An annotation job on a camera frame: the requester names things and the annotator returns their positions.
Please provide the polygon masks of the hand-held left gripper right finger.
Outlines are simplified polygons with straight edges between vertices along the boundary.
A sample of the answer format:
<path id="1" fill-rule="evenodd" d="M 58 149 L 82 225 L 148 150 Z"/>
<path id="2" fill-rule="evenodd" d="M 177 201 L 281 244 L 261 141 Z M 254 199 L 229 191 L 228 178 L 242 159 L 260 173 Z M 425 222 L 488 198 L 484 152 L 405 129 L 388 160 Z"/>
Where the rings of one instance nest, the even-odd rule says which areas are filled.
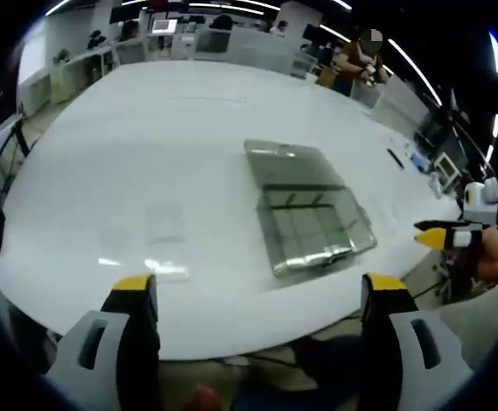
<path id="1" fill-rule="evenodd" d="M 458 337 L 398 278 L 362 277 L 361 410 L 438 410 L 472 375 Z"/>

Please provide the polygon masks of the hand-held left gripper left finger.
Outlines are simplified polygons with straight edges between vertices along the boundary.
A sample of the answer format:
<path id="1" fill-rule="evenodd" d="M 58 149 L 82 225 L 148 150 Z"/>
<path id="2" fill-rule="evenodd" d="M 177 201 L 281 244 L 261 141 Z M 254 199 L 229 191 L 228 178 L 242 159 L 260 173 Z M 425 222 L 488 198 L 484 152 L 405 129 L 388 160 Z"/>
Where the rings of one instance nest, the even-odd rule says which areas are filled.
<path id="1" fill-rule="evenodd" d="M 47 379 L 77 410 L 160 410 L 154 274 L 124 277 L 59 341 Z"/>

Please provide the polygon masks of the person's left hand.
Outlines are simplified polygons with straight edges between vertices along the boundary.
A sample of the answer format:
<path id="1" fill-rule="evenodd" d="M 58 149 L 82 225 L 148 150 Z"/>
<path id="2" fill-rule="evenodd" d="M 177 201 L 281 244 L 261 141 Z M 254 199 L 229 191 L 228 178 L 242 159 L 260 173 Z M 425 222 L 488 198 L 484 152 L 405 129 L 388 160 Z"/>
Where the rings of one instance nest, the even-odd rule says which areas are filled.
<path id="1" fill-rule="evenodd" d="M 199 385 L 183 409 L 186 411 L 222 411 L 222 398 L 213 389 Z"/>

